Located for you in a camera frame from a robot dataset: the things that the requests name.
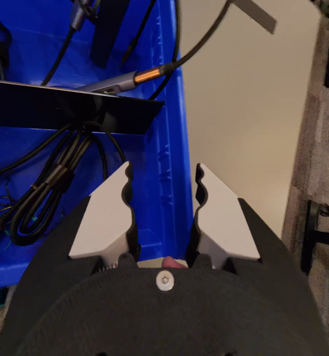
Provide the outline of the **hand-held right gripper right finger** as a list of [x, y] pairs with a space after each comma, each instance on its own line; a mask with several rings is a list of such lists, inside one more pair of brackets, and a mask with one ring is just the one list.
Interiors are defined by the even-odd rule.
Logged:
[[188, 267], [194, 266], [199, 254], [211, 258], [213, 269], [222, 269], [233, 257], [258, 261], [260, 254], [238, 196], [206, 165], [198, 163], [195, 173], [199, 206], [186, 249]]

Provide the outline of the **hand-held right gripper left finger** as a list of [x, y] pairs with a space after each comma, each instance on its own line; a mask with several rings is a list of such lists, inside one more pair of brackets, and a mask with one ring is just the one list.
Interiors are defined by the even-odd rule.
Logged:
[[124, 253], [139, 260], [132, 180], [132, 164], [126, 161], [90, 194], [69, 251], [72, 260], [98, 256], [106, 267], [117, 266]]

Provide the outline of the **blue plastic bin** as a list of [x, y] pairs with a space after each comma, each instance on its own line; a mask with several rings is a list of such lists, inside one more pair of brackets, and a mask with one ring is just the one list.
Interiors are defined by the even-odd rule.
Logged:
[[[49, 82], [72, 90], [134, 70], [144, 71], [171, 60], [176, 41], [174, 1], [156, 1], [130, 58], [121, 57], [135, 36], [150, 1], [130, 1], [106, 68], [90, 59], [94, 27], [87, 21], [75, 34]], [[70, 1], [0, 1], [0, 21], [11, 31], [10, 69], [6, 78], [36, 85], [45, 78], [67, 33]], [[163, 79], [141, 84], [126, 96], [148, 100]], [[144, 135], [113, 134], [131, 161], [134, 209], [141, 244], [140, 260], [172, 256], [184, 259], [193, 222], [189, 144], [183, 75], [176, 70], [155, 101], [160, 113]], [[22, 158], [57, 130], [0, 126], [0, 168]]]

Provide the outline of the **short grey usb hub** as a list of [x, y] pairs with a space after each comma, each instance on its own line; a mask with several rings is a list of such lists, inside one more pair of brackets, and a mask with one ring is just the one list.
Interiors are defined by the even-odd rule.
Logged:
[[123, 92], [134, 90], [136, 88], [136, 74], [137, 71], [133, 71], [113, 78], [108, 78], [99, 82], [77, 87], [74, 88], [74, 90], [86, 93], [117, 95]]

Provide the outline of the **braided cable copper plug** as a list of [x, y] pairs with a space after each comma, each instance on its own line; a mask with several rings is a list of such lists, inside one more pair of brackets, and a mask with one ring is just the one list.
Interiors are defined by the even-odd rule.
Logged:
[[211, 38], [214, 32], [219, 27], [220, 23], [223, 21], [225, 15], [228, 12], [230, 5], [233, 3], [232, 0], [225, 1], [223, 8], [221, 9], [219, 15], [208, 29], [208, 31], [204, 34], [204, 36], [200, 39], [200, 41], [183, 57], [176, 61], [172, 61], [170, 63], [166, 63], [164, 65], [160, 65], [158, 67], [151, 68], [144, 72], [136, 73], [134, 75], [134, 83], [142, 84], [145, 82], [149, 82], [151, 80], [155, 80], [160, 77], [164, 77], [169, 73], [173, 72], [175, 69], [179, 68], [187, 61], [189, 61], [201, 48], [206, 44], [206, 42]]

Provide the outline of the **person's right hand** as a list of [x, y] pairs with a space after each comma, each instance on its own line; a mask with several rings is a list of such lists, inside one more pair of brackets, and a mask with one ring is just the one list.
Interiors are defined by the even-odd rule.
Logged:
[[176, 268], [176, 269], [185, 269], [188, 268], [188, 266], [183, 265], [182, 263], [178, 262], [174, 258], [167, 256], [163, 258], [162, 260], [162, 268], [164, 269], [169, 269], [169, 268]]

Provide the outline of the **black plastic bin divider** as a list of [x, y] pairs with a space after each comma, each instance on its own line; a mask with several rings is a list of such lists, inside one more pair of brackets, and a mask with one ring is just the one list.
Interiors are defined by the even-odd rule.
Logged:
[[0, 126], [58, 130], [98, 122], [111, 133], [144, 135], [163, 101], [0, 81]]

